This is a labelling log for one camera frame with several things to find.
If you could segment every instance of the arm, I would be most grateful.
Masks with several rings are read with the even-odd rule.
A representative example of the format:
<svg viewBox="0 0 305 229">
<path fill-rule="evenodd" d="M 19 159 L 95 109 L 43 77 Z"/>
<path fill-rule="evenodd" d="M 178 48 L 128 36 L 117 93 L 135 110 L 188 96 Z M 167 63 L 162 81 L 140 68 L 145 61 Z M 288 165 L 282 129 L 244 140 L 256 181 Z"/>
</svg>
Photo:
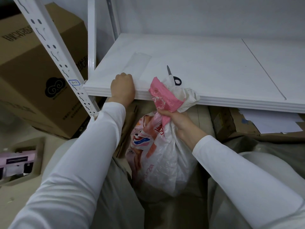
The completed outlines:
<svg viewBox="0 0 305 229">
<path fill-rule="evenodd" d="M 172 118 L 177 135 L 254 229 L 295 213 L 303 199 L 285 184 L 204 133 L 185 115 Z"/>
<path fill-rule="evenodd" d="M 90 227 L 112 154 L 120 140 L 124 107 L 134 99 L 132 77 L 117 76 L 111 92 L 110 103 L 104 104 L 95 122 L 61 158 L 10 228 Z"/>
</svg>

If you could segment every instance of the white sleeve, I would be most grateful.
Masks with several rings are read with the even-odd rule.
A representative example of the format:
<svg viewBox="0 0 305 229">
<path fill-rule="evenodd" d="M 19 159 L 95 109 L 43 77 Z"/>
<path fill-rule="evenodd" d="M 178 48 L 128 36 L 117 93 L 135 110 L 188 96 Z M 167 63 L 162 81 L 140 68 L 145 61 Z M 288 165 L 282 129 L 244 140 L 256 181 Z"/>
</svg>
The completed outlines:
<svg viewBox="0 0 305 229">
<path fill-rule="evenodd" d="M 254 229 L 295 213 L 303 198 L 278 179 L 208 135 L 194 157 Z"/>
<path fill-rule="evenodd" d="M 123 105 L 105 103 L 10 228 L 89 228 L 124 119 Z"/>
</svg>

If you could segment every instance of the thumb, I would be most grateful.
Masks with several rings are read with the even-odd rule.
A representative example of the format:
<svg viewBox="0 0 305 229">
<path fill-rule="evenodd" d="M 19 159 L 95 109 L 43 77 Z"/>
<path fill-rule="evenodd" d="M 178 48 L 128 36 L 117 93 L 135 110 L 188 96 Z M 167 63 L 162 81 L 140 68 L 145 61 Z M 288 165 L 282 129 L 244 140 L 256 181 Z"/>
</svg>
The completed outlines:
<svg viewBox="0 0 305 229">
<path fill-rule="evenodd" d="M 167 110 L 158 109 L 158 112 L 161 115 L 168 116 L 168 117 L 170 117 L 172 115 L 172 113 L 170 111 L 167 111 Z"/>
</svg>

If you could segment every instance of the hand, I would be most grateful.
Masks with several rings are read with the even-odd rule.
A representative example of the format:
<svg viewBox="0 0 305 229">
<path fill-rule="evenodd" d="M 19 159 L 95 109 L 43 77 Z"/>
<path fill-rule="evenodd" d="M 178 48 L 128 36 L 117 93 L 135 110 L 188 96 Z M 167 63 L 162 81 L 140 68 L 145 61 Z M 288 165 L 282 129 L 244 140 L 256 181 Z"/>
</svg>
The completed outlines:
<svg viewBox="0 0 305 229">
<path fill-rule="evenodd" d="M 162 115 L 169 116 L 177 126 L 177 136 L 193 151 L 195 145 L 207 134 L 197 127 L 187 113 L 170 112 L 158 109 Z"/>
<path fill-rule="evenodd" d="M 116 75 L 112 81 L 111 97 L 107 102 L 117 102 L 122 104 L 125 108 L 135 99 L 135 85 L 133 83 L 132 75 L 121 73 Z"/>
</svg>

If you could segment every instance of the person's right arm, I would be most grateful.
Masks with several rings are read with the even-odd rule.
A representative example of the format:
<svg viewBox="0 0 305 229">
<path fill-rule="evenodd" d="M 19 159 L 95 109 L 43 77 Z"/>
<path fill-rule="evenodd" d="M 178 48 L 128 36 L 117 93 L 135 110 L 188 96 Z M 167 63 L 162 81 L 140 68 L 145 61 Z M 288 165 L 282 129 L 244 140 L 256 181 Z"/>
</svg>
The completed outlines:
<svg viewBox="0 0 305 229">
<path fill-rule="evenodd" d="M 170 116 L 177 135 L 223 189 L 254 229 L 295 213 L 303 198 L 275 177 L 235 153 L 198 128 L 186 115 L 158 110 Z"/>
</svg>

